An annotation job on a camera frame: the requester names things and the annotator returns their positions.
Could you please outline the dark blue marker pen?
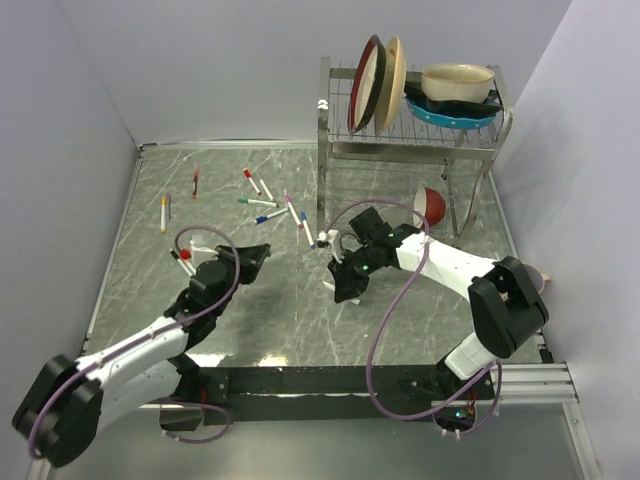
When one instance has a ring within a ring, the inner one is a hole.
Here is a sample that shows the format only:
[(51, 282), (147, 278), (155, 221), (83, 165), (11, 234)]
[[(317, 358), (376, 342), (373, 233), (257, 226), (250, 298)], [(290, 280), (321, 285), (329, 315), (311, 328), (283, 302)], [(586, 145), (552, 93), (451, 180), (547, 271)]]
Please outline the dark blue marker pen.
[(288, 208), (282, 208), (282, 209), (276, 210), (274, 212), (268, 213), (266, 215), (262, 215), (262, 216), (257, 217), (254, 220), (254, 223), (256, 225), (260, 225), (260, 224), (263, 224), (263, 223), (267, 222), (268, 220), (271, 220), (273, 218), (279, 217), (281, 215), (285, 215), (288, 212), (289, 212)]

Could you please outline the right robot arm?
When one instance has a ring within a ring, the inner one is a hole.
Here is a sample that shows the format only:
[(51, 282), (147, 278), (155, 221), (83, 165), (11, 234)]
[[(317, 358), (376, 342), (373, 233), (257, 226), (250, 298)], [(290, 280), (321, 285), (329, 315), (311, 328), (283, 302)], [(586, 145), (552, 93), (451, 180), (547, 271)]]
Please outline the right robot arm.
[(525, 264), (513, 256), (501, 260), (479, 257), (431, 238), (423, 224), (395, 228), (370, 207), (350, 221), (360, 247), (340, 251), (339, 231), (318, 235), (318, 244), (332, 249), (328, 269), (334, 301), (362, 295), (369, 277), (393, 267), (418, 273), (460, 295), (471, 308), (473, 332), (443, 360), (439, 390), (460, 398), (473, 375), (497, 359), (507, 359), (549, 320), (549, 313)]

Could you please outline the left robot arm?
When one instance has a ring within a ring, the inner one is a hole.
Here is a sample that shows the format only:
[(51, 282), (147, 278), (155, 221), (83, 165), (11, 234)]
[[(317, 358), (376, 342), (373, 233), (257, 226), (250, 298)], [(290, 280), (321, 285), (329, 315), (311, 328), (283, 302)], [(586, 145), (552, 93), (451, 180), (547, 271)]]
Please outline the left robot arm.
[(66, 466), (102, 427), (138, 406), (197, 393), (198, 367), (187, 351), (214, 331), (237, 288), (255, 281), (271, 246), (219, 245), (215, 252), (148, 327), (97, 353), (57, 355), (43, 365), (12, 419), (32, 458)]

